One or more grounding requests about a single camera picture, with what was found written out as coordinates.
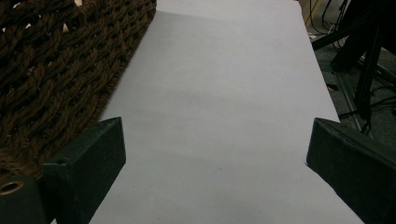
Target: woven basket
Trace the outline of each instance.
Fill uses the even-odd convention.
[[[0,0],[0,181],[40,177],[44,161],[98,120],[155,7]]]

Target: brown woven texture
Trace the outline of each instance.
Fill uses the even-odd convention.
[[[98,120],[155,8],[0,0],[0,181],[40,177],[44,161]]]

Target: metal stand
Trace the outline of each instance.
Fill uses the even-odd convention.
[[[338,72],[349,70],[354,62],[366,51],[361,78],[355,94],[354,103],[359,114],[370,122],[370,88],[382,46],[381,21],[387,12],[389,0],[376,1],[358,19],[312,43],[314,50],[323,48],[341,38],[349,36],[345,45],[332,61],[332,69]]]
[[[339,88],[344,94],[346,108],[348,108],[349,111],[357,110],[356,105],[353,102],[353,99],[355,98],[355,90],[347,79],[346,73],[334,72],[334,74],[337,77]],[[351,127],[358,132],[362,129],[365,123],[361,116],[356,114],[352,115],[349,120]],[[372,139],[374,139],[374,135],[375,132],[373,130],[368,133],[368,136]]]

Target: white surface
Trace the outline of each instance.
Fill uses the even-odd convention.
[[[298,4],[181,2],[159,1],[102,117],[127,163],[92,223],[361,223],[304,164],[337,116]]]

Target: gray floor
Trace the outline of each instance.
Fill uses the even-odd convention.
[[[339,13],[339,6],[341,5],[341,0],[333,1],[330,5],[328,12],[326,14],[326,20],[330,22],[336,21],[336,18]],[[323,1],[321,8],[319,9],[317,16],[314,18],[315,27],[323,33],[328,33],[321,25],[321,15],[323,9],[327,1]],[[308,32],[311,34],[317,34],[318,32],[315,31],[312,26],[307,28]],[[323,49],[319,49],[316,51],[316,56],[318,59],[318,64],[322,71],[323,77],[327,84],[333,84],[340,90],[340,78],[338,76],[344,76],[344,80],[347,81],[347,84],[350,85],[351,89],[356,89],[360,77],[361,71],[357,68],[353,68],[351,71],[347,72],[347,74],[338,74],[334,73],[330,66],[330,62],[332,61],[333,57],[337,53],[337,48],[333,45],[327,46]],[[388,69],[391,73],[396,74],[396,56],[389,53],[386,50],[382,50],[380,54],[380,59],[378,64],[382,65],[386,69]],[[375,80],[372,85],[372,90],[375,90],[378,87],[383,86],[382,83]],[[329,93],[332,97],[334,106],[337,110],[338,114],[346,113],[350,111],[348,107],[347,98],[344,92],[336,91],[336,90],[329,90]],[[379,89],[374,91],[372,94],[372,104],[378,102],[382,99],[396,96],[396,92],[390,89]],[[370,131],[371,137],[377,140],[380,143],[385,145],[396,147],[396,116],[392,114],[392,109],[396,106],[395,103],[391,105],[378,105],[372,107],[372,129]],[[349,117],[347,119],[341,119],[341,122],[351,126],[355,129],[358,127],[356,126],[356,122],[354,117]]]

